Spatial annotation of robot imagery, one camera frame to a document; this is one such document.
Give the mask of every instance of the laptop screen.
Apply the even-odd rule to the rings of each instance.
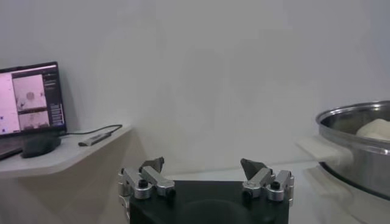
[[[56,62],[0,70],[0,135],[65,131]]]

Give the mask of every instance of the white countertop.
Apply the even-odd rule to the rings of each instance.
[[[97,152],[130,130],[131,126],[123,126],[123,128],[114,132],[109,138],[91,147],[79,147],[78,142],[98,133],[62,137],[61,145],[46,155],[28,159],[24,159],[20,155],[15,155],[1,160],[0,178],[29,177],[63,171]]]

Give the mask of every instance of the cable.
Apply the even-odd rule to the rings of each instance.
[[[93,131],[88,131],[88,132],[78,132],[78,133],[67,132],[67,133],[64,133],[64,134],[60,135],[60,137],[66,136],[66,135],[87,135],[87,134],[92,134],[92,133],[95,133],[95,132],[103,130],[103,129],[113,128],[113,127],[116,127],[116,129],[114,129],[112,131],[109,131],[107,133],[112,134],[112,133],[116,132],[118,129],[120,129],[121,127],[123,127],[123,125],[121,125],[121,124],[113,124],[113,125],[108,125],[108,126],[105,126],[105,127],[93,130]]]

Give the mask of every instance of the white dough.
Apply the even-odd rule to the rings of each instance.
[[[361,127],[356,133],[359,137],[390,141],[390,122],[376,119]]]

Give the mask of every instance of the stainless steel pot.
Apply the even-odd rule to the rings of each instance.
[[[390,141],[355,135],[359,128],[378,118],[390,121],[390,101],[335,108],[319,114],[316,122],[321,136],[348,148],[353,157],[348,164],[323,165],[346,182],[390,200]]]

